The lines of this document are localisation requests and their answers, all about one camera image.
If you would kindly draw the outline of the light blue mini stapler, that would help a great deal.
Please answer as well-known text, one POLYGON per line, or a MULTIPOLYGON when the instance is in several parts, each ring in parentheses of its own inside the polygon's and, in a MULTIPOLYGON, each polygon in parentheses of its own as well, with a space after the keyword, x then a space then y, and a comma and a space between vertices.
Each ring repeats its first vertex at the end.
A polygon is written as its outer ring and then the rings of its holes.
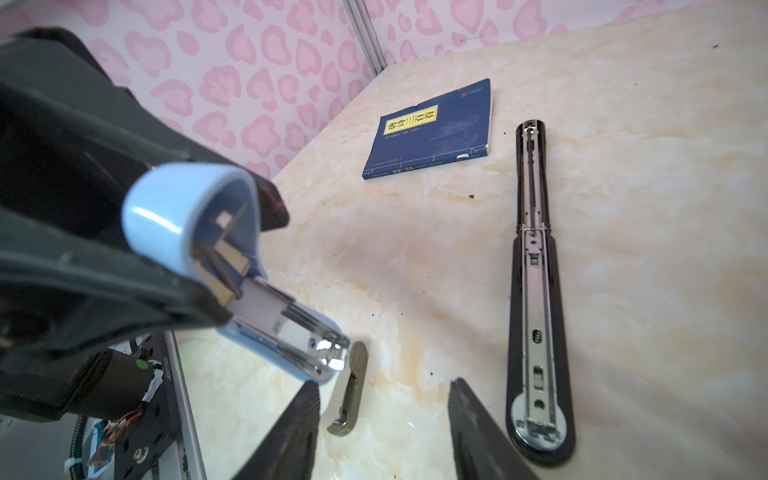
POLYGON ((247 171, 156 167, 128 191, 121 222, 134 252, 208 289, 225 310, 225 338, 302 381, 325 384, 345 369, 350 339, 267 280, 257 186, 247 171))

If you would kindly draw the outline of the black long stapler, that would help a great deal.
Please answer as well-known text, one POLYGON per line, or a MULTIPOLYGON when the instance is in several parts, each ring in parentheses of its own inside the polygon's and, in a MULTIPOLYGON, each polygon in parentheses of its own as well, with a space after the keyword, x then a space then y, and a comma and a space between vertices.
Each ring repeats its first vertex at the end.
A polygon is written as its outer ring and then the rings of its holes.
POLYGON ((516 166, 505 423, 524 457, 557 467, 575 450, 576 427, 542 121, 517 127, 516 166))

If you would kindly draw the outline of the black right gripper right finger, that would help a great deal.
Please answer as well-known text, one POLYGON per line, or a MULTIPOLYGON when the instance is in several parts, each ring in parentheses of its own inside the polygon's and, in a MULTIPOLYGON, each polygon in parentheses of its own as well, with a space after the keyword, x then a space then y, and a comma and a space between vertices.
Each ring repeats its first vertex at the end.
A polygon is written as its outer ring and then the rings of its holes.
POLYGON ((538 479, 463 378, 451 382, 448 414, 458 479, 538 479))

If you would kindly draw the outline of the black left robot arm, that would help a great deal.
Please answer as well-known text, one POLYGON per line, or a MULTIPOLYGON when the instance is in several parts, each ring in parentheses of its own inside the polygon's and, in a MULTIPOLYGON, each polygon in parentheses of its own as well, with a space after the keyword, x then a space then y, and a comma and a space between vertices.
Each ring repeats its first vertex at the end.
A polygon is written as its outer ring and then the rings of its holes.
POLYGON ((198 280, 133 252, 121 224, 151 170, 227 160, 164 125, 60 27, 1 42, 1 411, 118 417, 135 380, 110 347, 213 329, 229 314, 198 280))

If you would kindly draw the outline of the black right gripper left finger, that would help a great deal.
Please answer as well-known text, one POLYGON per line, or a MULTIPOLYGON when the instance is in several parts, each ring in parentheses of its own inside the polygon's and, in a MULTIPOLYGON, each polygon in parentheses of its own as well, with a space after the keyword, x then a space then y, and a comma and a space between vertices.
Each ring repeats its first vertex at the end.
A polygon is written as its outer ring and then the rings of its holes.
POLYGON ((305 382, 234 480, 310 479, 320 423, 319 386, 305 382))

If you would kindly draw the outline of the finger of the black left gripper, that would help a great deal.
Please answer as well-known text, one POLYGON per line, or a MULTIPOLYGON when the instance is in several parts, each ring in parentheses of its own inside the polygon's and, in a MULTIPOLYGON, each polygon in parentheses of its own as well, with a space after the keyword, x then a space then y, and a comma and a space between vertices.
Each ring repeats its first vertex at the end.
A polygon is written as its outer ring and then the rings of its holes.
POLYGON ((236 240, 288 225, 276 186, 177 133, 83 42, 33 28, 1 45, 1 236, 236 240))
POLYGON ((1 363, 88 355, 142 334, 222 326, 202 284, 135 253, 1 212, 1 363))

